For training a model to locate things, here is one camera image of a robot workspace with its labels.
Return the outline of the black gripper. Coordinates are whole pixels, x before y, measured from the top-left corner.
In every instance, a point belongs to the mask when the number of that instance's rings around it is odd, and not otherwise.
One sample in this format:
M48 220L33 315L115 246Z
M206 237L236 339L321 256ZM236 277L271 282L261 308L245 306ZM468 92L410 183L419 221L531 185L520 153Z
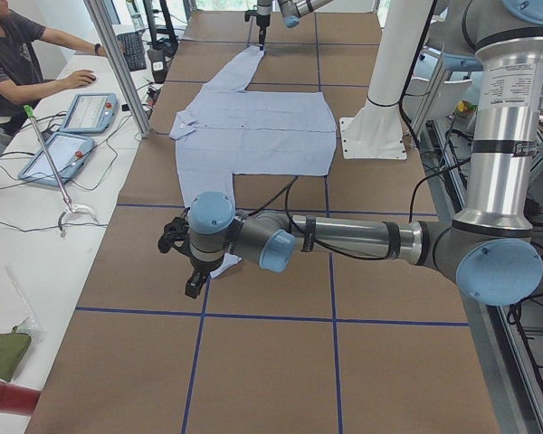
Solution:
M260 27L258 33L258 43L261 49L265 46L267 28L270 26L272 14L271 3L257 3L244 12L244 21L248 22L252 17L255 18L256 25Z
M164 227L163 234L157 242L160 252L189 252L189 224L184 217L176 217ZM186 282L185 295L187 297L199 297L203 286L207 281L207 273L195 270Z

